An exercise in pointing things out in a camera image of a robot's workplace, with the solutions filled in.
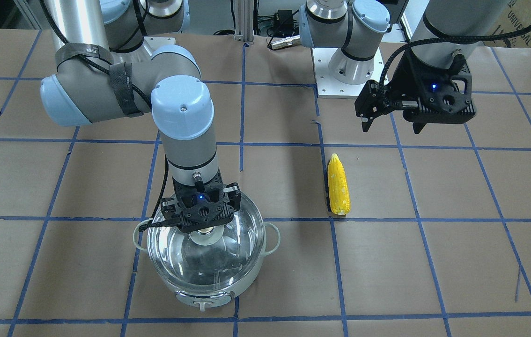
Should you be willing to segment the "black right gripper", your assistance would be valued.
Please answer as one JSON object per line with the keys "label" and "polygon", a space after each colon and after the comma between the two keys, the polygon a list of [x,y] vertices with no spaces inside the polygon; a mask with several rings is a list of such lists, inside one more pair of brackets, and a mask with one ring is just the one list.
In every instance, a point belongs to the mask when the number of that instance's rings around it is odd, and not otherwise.
{"label": "black right gripper", "polygon": [[218,172],[208,182],[195,178],[194,185],[173,182],[174,196],[160,200],[161,226],[177,227],[183,233],[229,224],[240,210],[241,190],[225,185]]}

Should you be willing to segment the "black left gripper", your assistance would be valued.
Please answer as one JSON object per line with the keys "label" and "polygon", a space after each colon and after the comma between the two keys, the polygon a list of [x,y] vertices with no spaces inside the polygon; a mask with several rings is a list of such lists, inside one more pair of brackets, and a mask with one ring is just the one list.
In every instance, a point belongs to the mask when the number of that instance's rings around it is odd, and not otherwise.
{"label": "black left gripper", "polygon": [[426,124],[464,124],[477,114],[472,101],[472,76],[461,50],[452,53],[447,69],[424,64],[406,51],[387,85],[366,81],[354,103],[363,132],[373,119],[395,110],[413,123],[414,134]]}

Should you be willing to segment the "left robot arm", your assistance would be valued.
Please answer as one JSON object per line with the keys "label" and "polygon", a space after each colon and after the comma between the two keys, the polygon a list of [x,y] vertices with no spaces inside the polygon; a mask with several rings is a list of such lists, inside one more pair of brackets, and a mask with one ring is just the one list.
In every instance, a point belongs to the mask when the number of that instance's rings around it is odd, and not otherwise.
{"label": "left robot arm", "polygon": [[490,27],[506,0],[431,0],[409,43],[388,58],[378,80],[366,75],[392,24],[395,1],[309,0],[300,9],[302,45],[334,48],[330,70],[346,84],[364,84],[355,113],[364,132],[393,111],[420,133],[427,124],[464,124],[476,116],[467,58],[481,41],[531,32],[531,24],[494,36]]}

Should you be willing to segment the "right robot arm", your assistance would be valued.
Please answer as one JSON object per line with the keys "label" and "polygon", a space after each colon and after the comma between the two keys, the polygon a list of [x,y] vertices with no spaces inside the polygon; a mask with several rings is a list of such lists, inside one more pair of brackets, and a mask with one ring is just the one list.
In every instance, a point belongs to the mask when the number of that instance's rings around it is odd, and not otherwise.
{"label": "right robot arm", "polygon": [[55,53],[57,73],[40,87],[47,115],[61,126],[80,126],[150,113],[160,132],[174,197],[156,206],[163,220],[145,220],[137,230],[176,227],[190,233],[232,222],[241,191],[222,181],[214,103],[194,57],[167,44],[148,60],[117,63],[98,0],[40,4],[62,43]]}

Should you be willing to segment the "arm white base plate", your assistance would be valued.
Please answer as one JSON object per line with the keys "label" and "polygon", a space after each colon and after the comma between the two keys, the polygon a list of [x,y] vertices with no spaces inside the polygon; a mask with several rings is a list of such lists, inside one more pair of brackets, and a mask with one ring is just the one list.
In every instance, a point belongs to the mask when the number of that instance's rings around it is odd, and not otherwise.
{"label": "arm white base plate", "polygon": [[318,95],[322,98],[357,98],[368,80],[379,81],[384,67],[377,49],[372,59],[350,59],[339,48],[312,49]]}
{"label": "arm white base plate", "polygon": [[176,44],[176,39],[174,37],[144,37],[143,48],[149,54],[152,54],[164,45],[173,44]]}

